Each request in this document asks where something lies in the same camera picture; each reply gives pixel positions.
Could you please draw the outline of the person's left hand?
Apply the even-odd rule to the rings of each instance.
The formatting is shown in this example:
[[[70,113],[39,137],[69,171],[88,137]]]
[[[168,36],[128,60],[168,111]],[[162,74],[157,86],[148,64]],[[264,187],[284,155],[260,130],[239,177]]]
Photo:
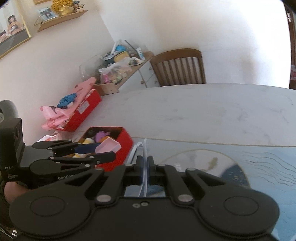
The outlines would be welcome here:
[[[30,189],[27,189],[26,187],[19,185],[16,182],[7,182],[4,186],[4,197],[6,199],[6,202],[11,204],[16,198],[29,191]]]

